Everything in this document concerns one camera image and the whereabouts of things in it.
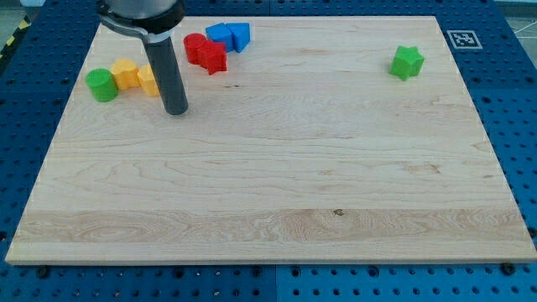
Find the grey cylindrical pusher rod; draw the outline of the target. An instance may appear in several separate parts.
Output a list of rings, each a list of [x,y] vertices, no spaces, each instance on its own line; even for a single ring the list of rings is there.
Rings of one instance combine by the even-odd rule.
[[[170,37],[143,42],[165,111],[181,115],[188,109],[180,68]]]

